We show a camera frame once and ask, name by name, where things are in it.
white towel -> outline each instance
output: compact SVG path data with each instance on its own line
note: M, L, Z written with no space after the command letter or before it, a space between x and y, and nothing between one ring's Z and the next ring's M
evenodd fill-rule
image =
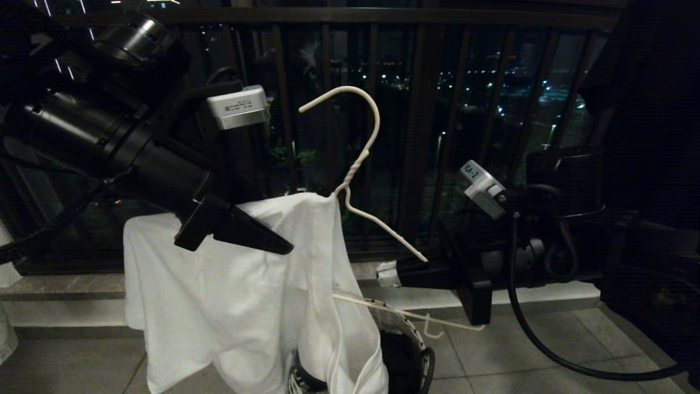
M304 367L331 393L386 393L367 308L333 299L362 297L336 197L300 193L239 207L294 250L279 256L209 236L190 252L173 244L180 222L171 214L125 226L126 318L145 332L151 392L214 362L237 394L282 394L301 342L311 351Z

tiled floor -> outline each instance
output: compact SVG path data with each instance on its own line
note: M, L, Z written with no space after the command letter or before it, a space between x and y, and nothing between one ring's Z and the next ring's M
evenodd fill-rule
M620 372L657 367L597 309L546 313L529 320L542 341L574 362ZM431 326L432 332L438 329ZM483 332L447 328L445 335L428 339L428 344L437 356L433 394L682 393L670 379L610 382L557 367L529 343L512 315L494 317ZM213 367L167 392L231 393ZM144 342L23 341L0 366L0 393L148 394Z

hanger hook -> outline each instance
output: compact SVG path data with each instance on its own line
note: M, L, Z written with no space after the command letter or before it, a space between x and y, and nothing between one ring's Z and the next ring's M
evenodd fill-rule
M440 331L439 334L431 334L428 332L428 324L431 322L431 315L429 313L426 313L426 325L423 326L423 334L425 334L426 337L432 338L432 339L440 339L442 335L445 333L444 331Z
M328 92L316 97L310 102L299 107L299 112L303 114L304 112L315 107L316 105L328 100L329 98L335 96L338 93L343 92L355 93L357 95L362 96L363 99L367 100L367 103L370 105L370 108L372 108L372 113L374 114L374 128L372 129L372 134L367 140L365 147L362 149L362 152L360 152L360 157L358 157L357 160L355 160L355 163L353 163L353 165L350 167L350 171L348 171L347 175L345 175L345 179L343 179L343 182L337 188L335 188L334 193L336 194L338 194L342 189L345 189L350 185L350 181L362 165L362 162L367 158L367 156L370 155L370 147L372 147L372 144L375 143L375 139L379 134L379 108L377 107L377 103L372 99L372 96L368 95L367 92L360 88L356 88L355 86L338 86L337 88L331 89Z
M355 173L360 168L360 165L362 165L362 162L367 158L367 156L370 155L370 147L372 147L372 144L375 143L375 139L377 138L377 134L379 133L379 108L377 108L377 103L372 99L372 96L368 95L367 92L365 92L364 90L356 88L355 86L338 86L337 88L331 89L328 92L316 97L310 102L299 107L299 112L304 113L309 109L315 107L316 105L335 96L336 94L343 92L355 93L367 100L367 103L370 105L370 108L372 108L372 113L374 114L374 129L372 130L370 138L367 140L367 144L365 144L365 147L362 149L362 152L360 152L360 157L358 157L357 160L355 160L355 163L353 163L347 175L345 175L345 179L343 179L343 182L340 185L338 185L337 188L335 188L333 194L337 196L341 190L345 190L345 206L350 212L356 215L360 215L361 217L364 217L366 219L369 219L374 223L377 223L386 232L391 234L394 238L396 238L396 240L398 240L402 245L404 245L408 250L410 250L411 253L415 254L416 257L418 257L421 261L428 261L428 259L425 256L423 256L423 254L421 254L415 247L408 243L408 241L406 241L402 236L398 235L396 231L392 230L391 227L387 226L384 222L382 222L378 217L370 215L350 205L350 181L352 180L352 177L355 176Z

railing bar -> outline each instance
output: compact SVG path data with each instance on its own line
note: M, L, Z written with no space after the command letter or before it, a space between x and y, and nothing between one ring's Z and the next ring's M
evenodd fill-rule
M433 238L434 230L438 225L438 213L442 202L442 187L445 184L445 173L447 171L447 162L449 153L452 149L452 141L454 135L454 124L459 110L459 99L461 97L462 85L464 82L464 71L467 67L467 58L469 56L469 43L471 38L472 27L465 25L462 29L462 44L459 50L459 60L457 63L456 79L454 82L454 90L452 91L452 99L449 108L449 118L447 119L447 129L444 135L444 145L440 154L440 170L437 173L435 181L435 195L433 197L433 209L430 212L430 227L428 228L428 243Z
M100 204L100 207L102 208L105 218L107 218L109 228L112 230L115 236L121 238L124 232L124 226L119 222L117 215L112 212L112 207L106 204Z
M231 37L231 25L228 23L221 24L221 41L223 41L223 50L226 53L226 62L240 74L240 66L238 64L238 56L236 55L236 45Z
M438 77L444 44L444 27L420 25L414 50L411 75L411 101L407 122L406 143L399 197L398 224L400 234L414 242L418 234L420 212L426 190L428 149L433 127L433 112L438 95Z
M375 96L377 92L377 47L379 41L379 26L376 23L370 25L370 69L368 73L370 75L367 81L367 93L370 96ZM372 134L374 129L374 115L371 109L367 109L367 138ZM371 212L370 199L372 197L372 155L369 155L365 162L364 167L364 190L363 190L363 205L368 212ZM363 221L362 228L362 248L363 250L370 249L370 221Z
M552 63L554 62L554 54L557 51L558 42L559 30L552 27L547 33L545 50L542 52L542 57L540 58L540 66L535 77L535 85L530 92L530 98L528 99L527 107L525 108L525 118L523 119L523 126L518 138L518 143L515 147L513 155L511 156L510 165L508 167L508 179L513 179L515 176L515 172L517 171L518 165L521 162L522 155L525 152L527 142L530 140L530 136L532 135L533 123L537 116L537 111L540 108L540 96L545 88L543 83L552 69Z
M489 103L488 115L486 118L486 127L484 128L484 138L482 140L481 149L479 151L478 162L484 165L484 159L489 150L491 142L491 130L494 128L496 117L496 109L501 100L501 91L503 90L503 79L505 78L505 69L508 68L508 59L513 52L513 42L515 41L515 26L508 28L508 33L503 39L503 47L500 50L500 59L498 60L498 70L496 71L496 81L491 94L491 102Z
M346 7L260 7L260 8L204 8L154 10L153 16L165 25L187 21L192 25L216 23L337 23L367 24L472 24L500 26L546 26L567 29L612 30L620 10L602 14L564 10L513 10L447 8L346 8ZM71 27L106 27L120 13L103 11L56 15L55 19Z
M578 97L578 87L586 78L586 68L588 68L588 63L591 60L593 53L593 46L596 41L596 36L598 32L595 30L590 30L586 35L586 41L583 43L583 49L581 50L581 57L578 61L578 66L576 67L576 73L574 74L573 81L571 81L571 89L569 90L568 96L566 98L566 103L561 112L561 118L559 123L554 129L554 134L552 136L552 141L549 144L553 148L558 148L561 144L561 139L564 138L564 133L566 132L566 126L571 119L571 113L573 112L573 107L576 105L576 97Z
M323 56L323 87L325 91L333 89L330 80L330 27L328 23L321 27L322 56ZM335 185L335 127L333 125L333 101L328 100L323 104L323 122L325 124L325 171L327 187L332 190Z
M294 146L292 136L292 118L289 108L289 96L287 93L287 76L284 69L284 53L282 48L282 34L279 24L272 25L272 40L274 42L274 62L277 71L277 83L279 84L279 99L282 109L282 125L284 127L284 143L287 148L287 166L289 167L290 194L297 192L299 179L296 165L294 164Z

